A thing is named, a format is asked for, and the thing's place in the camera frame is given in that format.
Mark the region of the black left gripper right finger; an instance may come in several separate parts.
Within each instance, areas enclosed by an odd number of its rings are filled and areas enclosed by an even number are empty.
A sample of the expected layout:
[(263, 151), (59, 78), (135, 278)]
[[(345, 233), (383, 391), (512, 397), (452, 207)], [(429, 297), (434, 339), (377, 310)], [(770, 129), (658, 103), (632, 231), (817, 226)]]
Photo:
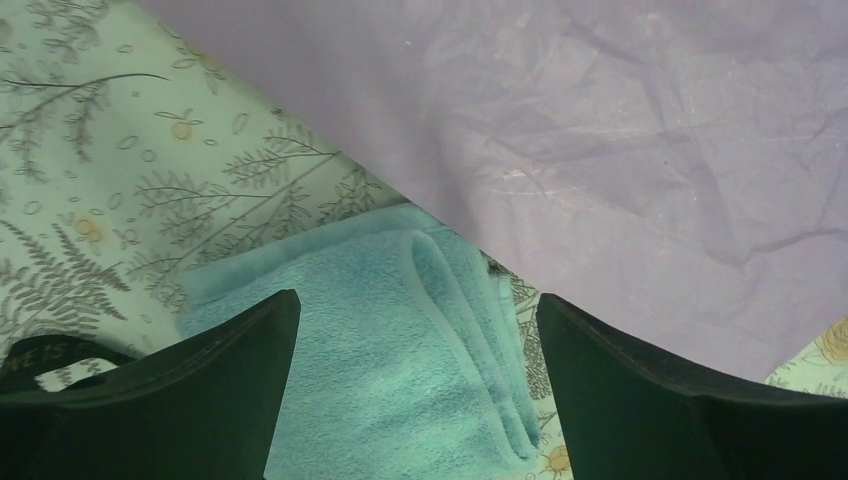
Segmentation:
[(843, 479), (847, 403), (744, 380), (550, 293), (536, 309), (578, 479)]

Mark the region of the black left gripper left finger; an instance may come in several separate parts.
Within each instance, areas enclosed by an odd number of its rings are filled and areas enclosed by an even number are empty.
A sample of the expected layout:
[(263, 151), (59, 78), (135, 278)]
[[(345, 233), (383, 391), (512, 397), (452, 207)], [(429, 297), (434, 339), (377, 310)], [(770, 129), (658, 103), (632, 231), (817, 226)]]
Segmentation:
[(59, 392), (1, 393), (5, 479), (260, 479), (300, 317), (282, 290)]

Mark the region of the pink purple wrapping paper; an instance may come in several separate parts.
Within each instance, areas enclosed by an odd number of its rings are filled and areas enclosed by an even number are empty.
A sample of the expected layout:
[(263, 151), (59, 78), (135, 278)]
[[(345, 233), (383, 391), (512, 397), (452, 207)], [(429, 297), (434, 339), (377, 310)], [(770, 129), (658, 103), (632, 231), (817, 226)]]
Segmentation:
[(146, 1), (539, 290), (765, 378), (847, 313), (843, 1)]

